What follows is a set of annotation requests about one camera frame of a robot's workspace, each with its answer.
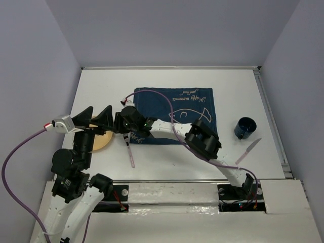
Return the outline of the blue fish placemat cloth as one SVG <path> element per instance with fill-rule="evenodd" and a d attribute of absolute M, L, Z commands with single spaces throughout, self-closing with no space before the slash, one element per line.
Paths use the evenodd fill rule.
<path fill-rule="evenodd" d="M 187 124 L 202 120 L 217 132 L 212 88 L 136 88 L 133 103 L 144 117 Z"/>

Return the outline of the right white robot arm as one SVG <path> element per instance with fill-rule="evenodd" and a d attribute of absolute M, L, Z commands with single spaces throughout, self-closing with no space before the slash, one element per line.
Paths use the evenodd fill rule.
<path fill-rule="evenodd" d="M 238 198 L 247 197 L 253 189 L 256 177 L 236 164 L 218 160 L 222 145 L 218 135 L 202 120 L 191 124 L 179 124 L 157 118 L 144 117 L 134 106 L 126 106 L 115 114 L 114 128 L 117 133 L 134 132 L 143 137 L 170 139 L 182 143 L 198 158 L 214 165 L 227 178 Z"/>

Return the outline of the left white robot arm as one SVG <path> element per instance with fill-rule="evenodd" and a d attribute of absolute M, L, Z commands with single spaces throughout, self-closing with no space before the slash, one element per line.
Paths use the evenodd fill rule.
<path fill-rule="evenodd" d="M 93 107 L 71 117 L 52 120 L 45 129 L 73 134 L 71 149 L 61 148 L 52 157 L 51 172 L 56 175 L 50 206 L 35 242 L 73 242 L 75 236 L 95 206 L 111 197 L 112 179 L 97 174 L 90 176 L 95 137 L 113 131 L 112 107 L 107 106 L 96 117 Z"/>

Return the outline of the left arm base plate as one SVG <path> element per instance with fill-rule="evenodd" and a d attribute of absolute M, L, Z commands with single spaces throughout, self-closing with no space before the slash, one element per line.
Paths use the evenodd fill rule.
<path fill-rule="evenodd" d="M 93 213 L 127 213 L 129 184 L 114 184 L 112 193 L 105 196 L 93 209 Z"/>

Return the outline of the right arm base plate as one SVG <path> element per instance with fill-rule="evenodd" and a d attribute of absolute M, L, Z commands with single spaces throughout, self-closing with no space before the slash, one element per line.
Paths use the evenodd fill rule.
<path fill-rule="evenodd" d="M 266 212 L 266 206 L 261 184 L 258 184 L 257 196 L 256 184 L 253 185 L 250 194 L 239 194 L 230 184 L 218 184 L 218 209 L 220 213 L 226 212 Z"/>

